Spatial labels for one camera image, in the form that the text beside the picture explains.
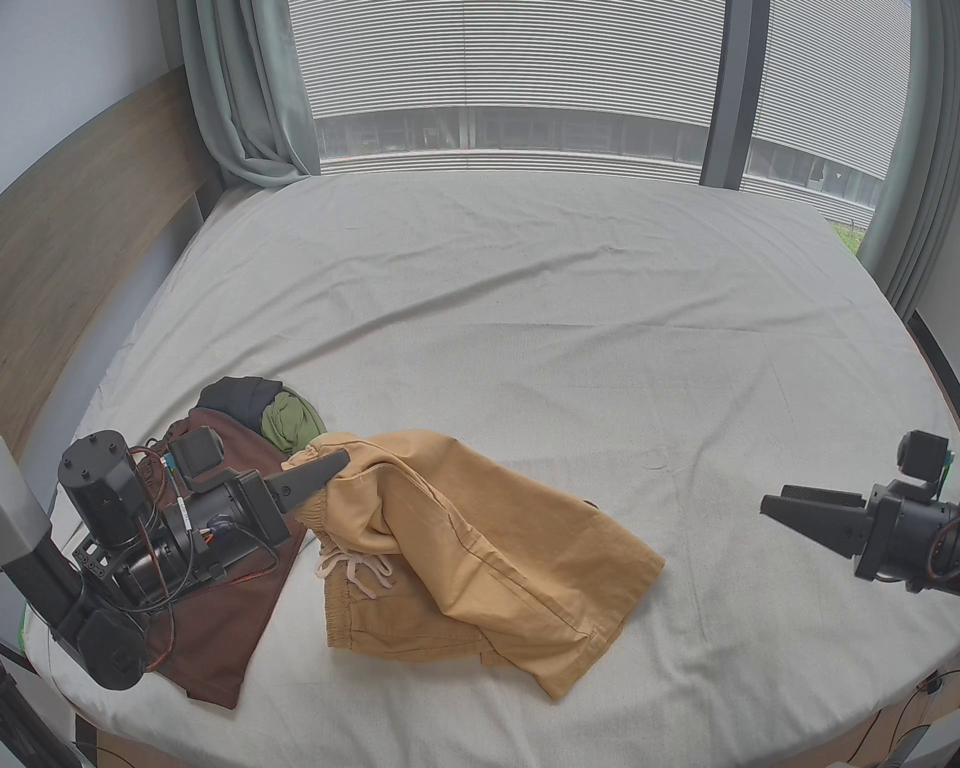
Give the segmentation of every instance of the building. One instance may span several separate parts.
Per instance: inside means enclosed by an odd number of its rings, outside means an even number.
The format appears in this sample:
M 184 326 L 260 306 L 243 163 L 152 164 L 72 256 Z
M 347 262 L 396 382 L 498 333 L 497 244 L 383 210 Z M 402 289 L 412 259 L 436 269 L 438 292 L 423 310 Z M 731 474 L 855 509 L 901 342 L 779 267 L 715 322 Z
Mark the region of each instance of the building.
M 325 173 L 696 183 L 723 0 L 291 0 Z M 742 189 L 866 227 L 906 98 L 904 0 L 774 0 Z

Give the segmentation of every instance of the wooden headboard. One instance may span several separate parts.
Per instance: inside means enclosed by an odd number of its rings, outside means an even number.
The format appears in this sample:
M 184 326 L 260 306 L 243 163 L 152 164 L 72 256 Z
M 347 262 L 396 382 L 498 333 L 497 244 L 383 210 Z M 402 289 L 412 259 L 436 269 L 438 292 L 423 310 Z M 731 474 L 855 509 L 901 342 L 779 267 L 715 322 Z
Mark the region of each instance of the wooden headboard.
M 0 435 L 14 458 L 100 306 L 215 169 L 181 67 L 0 194 Z

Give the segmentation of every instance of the bed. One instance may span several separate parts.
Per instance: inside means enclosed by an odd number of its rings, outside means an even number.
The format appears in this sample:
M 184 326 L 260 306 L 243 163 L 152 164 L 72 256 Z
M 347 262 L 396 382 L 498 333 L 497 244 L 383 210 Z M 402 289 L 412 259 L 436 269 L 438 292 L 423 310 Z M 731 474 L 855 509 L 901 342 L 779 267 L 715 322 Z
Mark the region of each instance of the bed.
M 105 691 L 28 615 L 31 662 L 84 717 L 192 765 L 767 766 L 960 651 L 954 598 L 856 580 L 757 513 L 784 483 L 887 482 L 910 429 L 958 438 L 913 341 L 812 207 L 509 171 L 234 190 L 79 433 L 159 436 L 204 384 L 245 374 L 281 378 L 331 430 L 453 435 L 595 502 L 667 566 L 559 703 L 478 660 L 326 648 L 315 541 L 233 711 L 158 675 Z M 72 548 L 62 494 L 53 518 Z

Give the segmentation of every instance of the curtain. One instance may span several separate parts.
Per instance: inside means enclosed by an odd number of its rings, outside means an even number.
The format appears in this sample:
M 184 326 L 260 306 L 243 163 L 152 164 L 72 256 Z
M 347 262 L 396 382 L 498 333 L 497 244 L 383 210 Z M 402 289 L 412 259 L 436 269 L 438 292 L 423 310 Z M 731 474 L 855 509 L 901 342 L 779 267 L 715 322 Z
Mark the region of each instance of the curtain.
M 960 193 L 960 10 L 911 4 L 910 81 L 900 134 L 859 257 L 905 321 L 933 272 Z
M 286 2 L 177 0 L 197 124 L 228 183 L 320 174 L 320 151 Z

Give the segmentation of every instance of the mattress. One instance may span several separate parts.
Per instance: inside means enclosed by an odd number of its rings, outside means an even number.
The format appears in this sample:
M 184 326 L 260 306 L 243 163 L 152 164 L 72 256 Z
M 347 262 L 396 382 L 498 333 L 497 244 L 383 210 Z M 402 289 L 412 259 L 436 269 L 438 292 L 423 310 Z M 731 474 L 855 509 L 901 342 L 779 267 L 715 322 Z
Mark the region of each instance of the mattress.
M 558 703 L 477 659 L 328 649 L 301 550 L 236 710 L 26 650 L 99 728 L 197 766 L 763 766 L 960 650 L 955 598 L 867 583 L 760 517 L 784 483 L 866 492 L 900 436 L 957 439 L 870 277 L 803 204 L 557 173 L 384 173 L 234 196 L 117 354 L 79 432 L 159 436 L 223 375 L 331 430 L 453 435 L 588 498 L 667 560 Z M 960 495 L 954 480 L 947 498 Z M 55 540 L 76 540 L 61 494 Z

